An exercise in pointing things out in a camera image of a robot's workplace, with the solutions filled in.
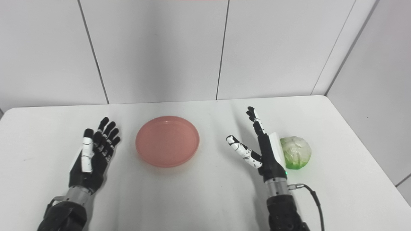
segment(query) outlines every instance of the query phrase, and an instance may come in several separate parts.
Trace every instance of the robotic hand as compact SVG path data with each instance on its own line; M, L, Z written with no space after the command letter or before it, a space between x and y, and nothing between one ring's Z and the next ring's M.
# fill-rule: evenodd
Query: robotic hand
M82 150L70 171L69 190L47 205L38 231L83 230L87 222L84 205L102 186L104 172L120 142L114 127L115 122L109 123L105 117L95 133L89 128L84 131Z
M268 223L271 231L309 231L297 213L294 198L287 185L287 172L276 161L273 147L255 109L248 107L247 115L253 122L259 142L261 156L240 143L234 136L227 137L228 144L251 166L258 169L268 187L267 207L270 213Z

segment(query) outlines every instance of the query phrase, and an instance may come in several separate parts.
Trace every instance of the white table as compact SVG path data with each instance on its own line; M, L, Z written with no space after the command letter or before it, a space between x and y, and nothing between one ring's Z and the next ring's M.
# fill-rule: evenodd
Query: white table
M262 177L225 141L233 134L259 151L245 114L249 105L267 132L310 144L310 162L289 170L289 183L317 191L326 230L411 230L411 208L323 96L11 109L0 120L0 229L37 229L46 204L67 190L84 129L108 116L122 142L91 203L90 231L266 231ZM191 121L201 140L191 160L169 169L148 165L134 146L139 128L164 115ZM303 220L319 231L311 195L293 193Z

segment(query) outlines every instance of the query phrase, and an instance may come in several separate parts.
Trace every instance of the pink plate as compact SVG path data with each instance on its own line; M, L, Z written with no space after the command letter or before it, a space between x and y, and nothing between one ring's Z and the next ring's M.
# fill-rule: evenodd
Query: pink plate
M141 158L157 167L175 167L187 162L199 143L200 136L194 125L177 116L152 119L136 136Z

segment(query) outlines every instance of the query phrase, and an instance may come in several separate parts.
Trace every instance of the green cabbage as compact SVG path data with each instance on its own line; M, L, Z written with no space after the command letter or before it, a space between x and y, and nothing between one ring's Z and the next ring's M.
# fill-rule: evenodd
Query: green cabbage
M310 157L311 148L303 138L291 136L280 139L284 152L285 164L288 169L304 167Z

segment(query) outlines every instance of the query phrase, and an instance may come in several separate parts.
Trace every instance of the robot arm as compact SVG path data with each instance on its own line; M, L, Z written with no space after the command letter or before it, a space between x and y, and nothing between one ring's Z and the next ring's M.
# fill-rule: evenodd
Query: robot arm
M84 205L102 186L104 172L120 142L115 122L108 123L105 117L95 133L92 129L84 131L82 150L70 171L69 190L47 205L38 231L83 230L87 222Z
M238 139L230 135L228 144L250 165L258 169L259 174L268 188L269 198L267 208L270 213L269 225L271 231L309 231L297 213L297 207L287 184L287 173L276 161L268 134L265 132L261 119L253 107L246 112L253 122L259 142L261 156L249 149Z

